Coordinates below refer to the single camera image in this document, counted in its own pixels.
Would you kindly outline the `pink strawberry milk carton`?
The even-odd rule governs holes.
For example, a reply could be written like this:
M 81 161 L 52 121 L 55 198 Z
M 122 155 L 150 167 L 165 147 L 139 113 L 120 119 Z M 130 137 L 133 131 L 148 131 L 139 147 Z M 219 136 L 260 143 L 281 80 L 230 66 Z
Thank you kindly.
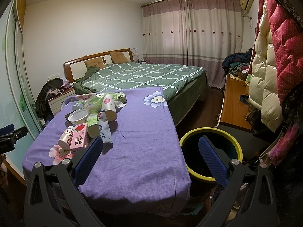
M 70 150 L 72 152 L 85 149 L 88 145 L 87 123 L 76 124 Z

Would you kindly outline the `blue white wrapper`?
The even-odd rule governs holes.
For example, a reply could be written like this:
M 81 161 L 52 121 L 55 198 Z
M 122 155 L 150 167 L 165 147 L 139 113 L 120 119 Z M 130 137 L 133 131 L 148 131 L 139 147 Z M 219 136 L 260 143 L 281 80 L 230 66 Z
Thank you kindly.
M 113 144 L 110 127 L 107 120 L 98 119 L 99 133 L 103 143 Z

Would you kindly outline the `white pink small bottle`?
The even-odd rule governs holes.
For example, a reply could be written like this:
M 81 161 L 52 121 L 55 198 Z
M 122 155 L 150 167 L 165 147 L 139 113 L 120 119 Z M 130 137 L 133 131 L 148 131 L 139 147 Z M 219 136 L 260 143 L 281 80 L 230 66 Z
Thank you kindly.
M 63 132 L 63 134 L 60 136 L 60 138 L 58 140 L 58 145 L 60 146 L 60 148 L 62 148 L 64 150 L 70 149 L 70 145 L 71 145 L 73 134 L 74 134 L 75 130 L 76 129 L 73 126 L 69 126 L 68 128 L 65 129 L 65 131 Z

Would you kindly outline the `white plastic bowl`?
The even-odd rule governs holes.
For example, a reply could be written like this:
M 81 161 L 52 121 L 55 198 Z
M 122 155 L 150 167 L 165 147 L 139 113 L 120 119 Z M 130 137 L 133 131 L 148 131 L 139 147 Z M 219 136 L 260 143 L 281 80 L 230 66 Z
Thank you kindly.
M 86 109 L 78 109 L 74 112 L 72 112 L 68 116 L 68 121 L 72 124 L 82 124 L 85 123 L 87 120 L 87 117 L 89 115 L 89 111 Z

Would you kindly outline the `white flower paper cup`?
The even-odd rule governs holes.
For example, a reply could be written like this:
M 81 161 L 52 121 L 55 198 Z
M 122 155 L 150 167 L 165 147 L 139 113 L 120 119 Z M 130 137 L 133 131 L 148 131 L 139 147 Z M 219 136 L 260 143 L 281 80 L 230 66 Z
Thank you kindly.
M 113 96 L 107 93 L 102 101 L 102 111 L 105 112 L 108 121 L 114 121 L 117 119 L 116 105 Z

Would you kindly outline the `clear green lid jar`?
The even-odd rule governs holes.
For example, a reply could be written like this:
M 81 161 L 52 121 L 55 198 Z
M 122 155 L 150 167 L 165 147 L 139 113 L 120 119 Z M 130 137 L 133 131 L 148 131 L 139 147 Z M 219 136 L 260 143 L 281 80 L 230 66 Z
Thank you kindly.
M 102 107 L 103 97 L 101 96 L 90 96 L 84 104 L 84 109 L 91 113 L 100 113 Z

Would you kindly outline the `yellow rimmed trash bin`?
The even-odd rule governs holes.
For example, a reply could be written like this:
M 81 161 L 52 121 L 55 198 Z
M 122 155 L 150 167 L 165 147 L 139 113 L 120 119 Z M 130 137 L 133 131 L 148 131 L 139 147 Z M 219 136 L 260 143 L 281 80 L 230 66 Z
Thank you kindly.
M 239 142 L 217 128 L 193 129 L 183 135 L 180 146 L 189 174 L 202 181 L 227 184 L 230 161 L 243 160 Z

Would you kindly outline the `sliding wardrobe door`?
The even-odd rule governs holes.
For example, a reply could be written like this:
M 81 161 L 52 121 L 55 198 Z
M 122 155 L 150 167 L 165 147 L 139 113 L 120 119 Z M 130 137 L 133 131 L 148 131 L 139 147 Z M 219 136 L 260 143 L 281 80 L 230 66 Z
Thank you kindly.
M 16 142 L 15 149 L 7 153 L 10 165 L 22 171 L 23 157 L 43 128 L 35 112 L 27 76 L 15 0 L 1 16 L 1 127 L 9 124 L 16 129 L 28 129 L 28 134 Z

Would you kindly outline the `white nightstand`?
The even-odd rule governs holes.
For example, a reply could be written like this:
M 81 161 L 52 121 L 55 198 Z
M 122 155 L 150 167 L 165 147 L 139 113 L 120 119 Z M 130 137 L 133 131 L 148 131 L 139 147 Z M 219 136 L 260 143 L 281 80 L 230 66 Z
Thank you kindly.
M 69 96 L 74 96 L 74 95 L 75 95 L 74 89 L 69 88 L 66 91 L 64 91 L 62 94 L 59 94 L 56 97 L 48 100 L 47 102 L 49 104 L 53 116 L 55 116 L 58 112 L 60 112 L 60 110 L 62 109 L 62 104 L 65 101 L 65 99 L 67 99 Z

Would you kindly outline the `wooden long cabinet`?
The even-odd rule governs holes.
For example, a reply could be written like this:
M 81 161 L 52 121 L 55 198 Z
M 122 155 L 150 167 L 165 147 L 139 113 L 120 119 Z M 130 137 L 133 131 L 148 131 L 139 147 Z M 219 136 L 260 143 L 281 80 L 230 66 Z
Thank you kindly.
M 250 132 L 251 125 L 245 119 L 249 106 L 240 101 L 241 95 L 249 95 L 249 86 L 228 74 L 218 124 Z

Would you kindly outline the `green printed tissue box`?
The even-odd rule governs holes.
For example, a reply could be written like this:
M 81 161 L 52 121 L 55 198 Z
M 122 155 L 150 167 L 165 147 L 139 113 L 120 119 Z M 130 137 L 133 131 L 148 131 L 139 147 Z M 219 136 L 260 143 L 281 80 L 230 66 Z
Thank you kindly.
M 118 104 L 126 104 L 127 103 L 127 98 L 126 95 L 124 94 L 124 92 L 118 92 L 118 93 L 114 93 L 114 92 L 110 92 L 111 96 L 113 97 L 113 101 L 116 105 Z

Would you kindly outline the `bed with green quilt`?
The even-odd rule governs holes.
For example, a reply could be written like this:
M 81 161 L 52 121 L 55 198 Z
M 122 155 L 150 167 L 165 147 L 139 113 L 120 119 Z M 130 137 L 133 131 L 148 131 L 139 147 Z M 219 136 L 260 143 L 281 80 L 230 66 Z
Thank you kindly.
M 208 93 L 206 70 L 178 64 L 139 64 L 133 61 L 87 67 L 76 82 L 76 94 L 161 87 L 175 125 L 178 125 L 199 99 Z

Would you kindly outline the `wooden headboard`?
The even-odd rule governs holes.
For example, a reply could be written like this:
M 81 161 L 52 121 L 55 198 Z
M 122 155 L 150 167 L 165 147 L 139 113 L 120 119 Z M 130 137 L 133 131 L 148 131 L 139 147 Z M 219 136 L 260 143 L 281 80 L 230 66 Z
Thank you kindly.
M 110 52 L 121 52 L 128 61 L 134 60 L 133 54 L 129 48 L 85 55 L 81 58 L 73 59 L 63 64 L 65 77 L 69 82 L 75 82 L 85 75 L 89 67 L 105 68 L 110 63 L 113 63 Z

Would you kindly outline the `brown pillow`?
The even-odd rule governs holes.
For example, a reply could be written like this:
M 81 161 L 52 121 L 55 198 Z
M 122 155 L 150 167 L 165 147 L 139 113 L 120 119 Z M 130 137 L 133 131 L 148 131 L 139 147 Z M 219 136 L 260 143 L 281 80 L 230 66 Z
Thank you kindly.
M 89 67 L 98 67 L 99 69 L 106 68 L 103 58 L 92 58 L 89 60 L 84 61 L 86 68 Z
M 123 64 L 130 62 L 130 60 L 126 58 L 123 52 L 110 51 L 110 57 L 114 64 Z

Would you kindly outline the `pink white curtain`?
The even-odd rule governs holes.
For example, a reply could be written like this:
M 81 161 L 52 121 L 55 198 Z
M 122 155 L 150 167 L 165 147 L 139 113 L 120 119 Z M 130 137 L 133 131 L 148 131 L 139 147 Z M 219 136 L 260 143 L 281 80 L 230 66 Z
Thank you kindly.
M 206 70 L 210 87 L 225 83 L 224 59 L 241 51 L 239 0 L 165 0 L 143 7 L 143 59 Z

